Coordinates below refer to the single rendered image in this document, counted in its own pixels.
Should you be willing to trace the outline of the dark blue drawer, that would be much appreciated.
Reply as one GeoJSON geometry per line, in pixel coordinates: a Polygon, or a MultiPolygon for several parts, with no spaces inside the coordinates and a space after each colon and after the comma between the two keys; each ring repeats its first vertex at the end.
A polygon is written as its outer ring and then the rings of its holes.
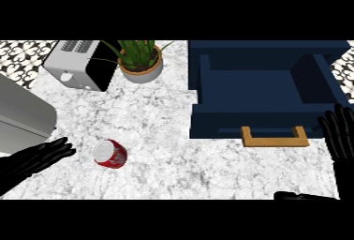
{"type": "Polygon", "coordinates": [[[317,139],[321,137],[317,118],[336,104],[354,111],[354,103],[318,54],[305,54],[283,69],[213,70],[206,55],[199,63],[191,139],[237,139],[243,127],[256,137],[289,137],[295,126],[303,128],[308,138],[317,139]]]}

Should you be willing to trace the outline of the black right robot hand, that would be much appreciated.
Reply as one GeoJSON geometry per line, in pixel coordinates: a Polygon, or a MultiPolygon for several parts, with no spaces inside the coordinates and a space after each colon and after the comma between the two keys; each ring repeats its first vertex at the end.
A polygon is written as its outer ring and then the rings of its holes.
{"type": "Polygon", "coordinates": [[[318,117],[330,158],[339,200],[354,201],[354,111],[334,104],[334,111],[318,117]]]}

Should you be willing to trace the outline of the green potted plant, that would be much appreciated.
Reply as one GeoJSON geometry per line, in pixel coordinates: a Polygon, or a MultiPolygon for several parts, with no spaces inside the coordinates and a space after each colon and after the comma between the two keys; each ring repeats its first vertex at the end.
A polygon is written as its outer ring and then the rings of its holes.
{"type": "Polygon", "coordinates": [[[119,48],[104,40],[101,43],[116,55],[116,60],[98,58],[98,61],[113,63],[121,69],[122,76],[132,83],[150,83],[162,73],[162,51],[171,42],[162,48],[157,47],[153,40],[119,40],[119,48]]]}

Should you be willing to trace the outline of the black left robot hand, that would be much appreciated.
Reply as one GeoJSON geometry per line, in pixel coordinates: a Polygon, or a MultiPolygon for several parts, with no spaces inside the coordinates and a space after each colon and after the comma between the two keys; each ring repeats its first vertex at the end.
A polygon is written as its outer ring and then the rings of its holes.
{"type": "Polygon", "coordinates": [[[0,197],[35,174],[45,170],[63,158],[72,156],[76,149],[62,137],[0,157],[0,197]]]}

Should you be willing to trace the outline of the dark blue cabinet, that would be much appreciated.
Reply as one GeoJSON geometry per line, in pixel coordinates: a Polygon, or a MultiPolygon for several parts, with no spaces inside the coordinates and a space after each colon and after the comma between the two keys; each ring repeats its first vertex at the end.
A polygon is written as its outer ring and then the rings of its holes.
{"type": "Polygon", "coordinates": [[[284,70],[306,54],[330,65],[349,50],[345,40],[190,40],[187,42],[187,89],[197,88],[199,57],[212,70],[284,70]]]}

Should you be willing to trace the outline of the red can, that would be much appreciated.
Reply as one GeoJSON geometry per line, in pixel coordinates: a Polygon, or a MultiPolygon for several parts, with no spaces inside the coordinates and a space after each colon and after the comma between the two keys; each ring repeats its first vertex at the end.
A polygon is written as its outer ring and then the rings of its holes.
{"type": "Polygon", "coordinates": [[[93,156],[100,166],[118,169],[126,161],[126,150],[113,140],[107,139],[97,143],[93,156]]]}

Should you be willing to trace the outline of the silver and black toaster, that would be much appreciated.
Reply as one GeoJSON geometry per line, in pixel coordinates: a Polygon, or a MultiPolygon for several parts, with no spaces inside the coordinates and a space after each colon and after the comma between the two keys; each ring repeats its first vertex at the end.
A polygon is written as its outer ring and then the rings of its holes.
{"type": "Polygon", "coordinates": [[[60,40],[42,67],[66,87],[104,92],[118,56],[98,40],[60,40]]]}

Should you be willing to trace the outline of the large grey appliance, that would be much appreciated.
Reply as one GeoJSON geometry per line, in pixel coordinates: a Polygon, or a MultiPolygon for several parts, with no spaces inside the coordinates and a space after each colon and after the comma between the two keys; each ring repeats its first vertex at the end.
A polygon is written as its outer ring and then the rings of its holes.
{"type": "Polygon", "coordinates": [[[54,107],[0,73],[0,152],[44,143],[54,128],[54,107]]]}

